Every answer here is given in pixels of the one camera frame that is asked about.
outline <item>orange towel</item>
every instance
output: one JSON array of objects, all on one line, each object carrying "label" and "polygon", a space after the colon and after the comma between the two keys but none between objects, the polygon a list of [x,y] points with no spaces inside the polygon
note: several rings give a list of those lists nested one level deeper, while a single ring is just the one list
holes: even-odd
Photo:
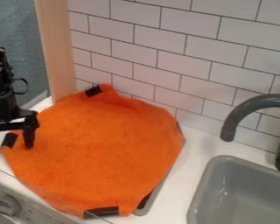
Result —
[{"label": "orange towel", "polygon": [[[183,137],[165,109],[123,98],[109,85],[100,88],[99,94],[73,94],[41,112],[32,149],[18,135],[12,149],[1,150],[20,180],[84,210],[119,207],[120,215],[128,215],[169,171]],[[30,188],[57,209],[83,216]]]}]

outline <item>white wall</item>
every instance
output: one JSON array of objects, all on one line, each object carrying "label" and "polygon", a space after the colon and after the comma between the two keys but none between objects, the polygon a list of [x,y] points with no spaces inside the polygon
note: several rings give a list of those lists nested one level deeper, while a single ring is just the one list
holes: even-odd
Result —
[{"label": "white wall", "polygon": [[[77,88],[109,83],[219,135],[227,114],[280,93],[280,0],[69,0]],[[280,143],[280,109],[241,123],[236,141]]]}]

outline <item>black strap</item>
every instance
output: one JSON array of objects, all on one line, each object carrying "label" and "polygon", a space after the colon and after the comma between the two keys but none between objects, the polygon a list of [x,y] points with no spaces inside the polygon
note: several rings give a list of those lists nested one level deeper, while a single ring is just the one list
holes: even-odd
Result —
[{"label": "black strap", "polygon": [[89,90],[85,91],[87,97],[98,95],[102,92],[100,86],[92,87]]},{"label": "black strap", "polygon": [[14,143],[17,141],[17,139],[18,139],[17,134],[8,133],[3,140],[2,146],[7,146],[10,149],[12,149],[14,146]]},{"label": "black strap", "polygon": [[95,216],[119,215],[119,206],[108,206],[90,209],[84,212],[84,219],[95,218]]}]

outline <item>gray faucet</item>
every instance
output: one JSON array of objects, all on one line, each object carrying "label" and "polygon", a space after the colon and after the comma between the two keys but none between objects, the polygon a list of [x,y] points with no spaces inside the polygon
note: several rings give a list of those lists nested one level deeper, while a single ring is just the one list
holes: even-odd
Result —
[{"label": "gray faucet", "polygon": [[[266,108],[280,108],[280,94],[263,94],[244,101],[227,116],[220,133],[225,142],[235,139],[235,130],[241,120],[247,115]],[[280,147],[276,157],[276,168],[280,171]]]}]

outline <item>gray sink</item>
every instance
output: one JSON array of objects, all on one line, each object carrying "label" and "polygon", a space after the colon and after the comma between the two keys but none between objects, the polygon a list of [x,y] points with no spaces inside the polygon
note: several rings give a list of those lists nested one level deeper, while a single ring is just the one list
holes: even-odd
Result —
[{"label": "gray sink", "polygon": [[188,224],[280,224],[280,172],[248,161],[213,158],[187,214]]}]

